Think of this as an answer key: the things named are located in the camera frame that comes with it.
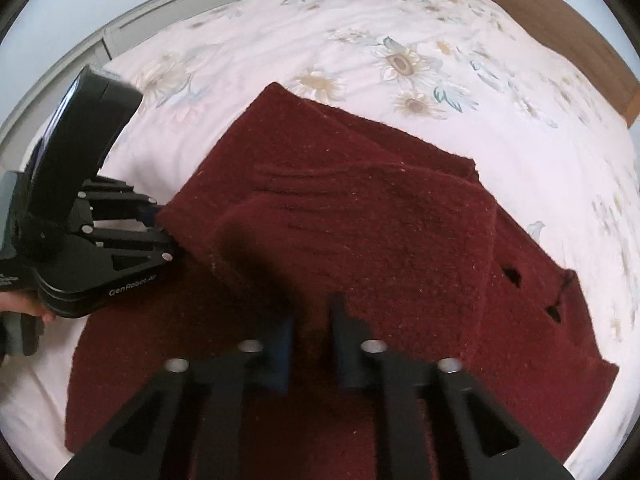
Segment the white duvet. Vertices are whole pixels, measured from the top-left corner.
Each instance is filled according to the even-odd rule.
[[[571,63],[489,0],[245,0],[107,69],[145,97],[103,173],[160,202],[272,81],[473,158],[498,202],[578,272],[600,351],[620,366],[566,463],[580,480],[602,473],[640,392],[640,198],[625,122]],[[58,320],[36,356],[0,374],[0,429],[36,480],[70,457],[66,386],[83,325]]]

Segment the human hand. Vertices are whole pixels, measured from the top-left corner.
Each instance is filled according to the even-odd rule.
[[[0,292],[0,312],[29,314],[30,316],[41,317],[45,323],[50,323],[56,319],[55,314],[41,304],[35,294],[26,290]]]

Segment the metal screw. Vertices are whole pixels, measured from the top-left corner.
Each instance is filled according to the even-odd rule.
[[[181,374],[189,369],[189,362],[187,359],[175,357],[164,363],[164,369],[174,374]]]
[[[446,374],[459,372],[462,368],[462,363],[453,357],[447,357],[446,359],[438,361],[438,369]]]
[[[262,352],[264,346],[257,339],[247,339],[238,345],[238,349],[245,354],[257,354],[258,352]]]
[[[380,341],[379,339],[369,339],[368,341],[364,341],[360,348],[365,351],[367,354],[382,354],[388,350],[388,346],[384,341]]]

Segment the wooden bed frame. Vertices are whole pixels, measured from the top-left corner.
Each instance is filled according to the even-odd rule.
[[[493,0],[541,44],[565,56],[631,126],[640,82],[607,40],[563,0]]]

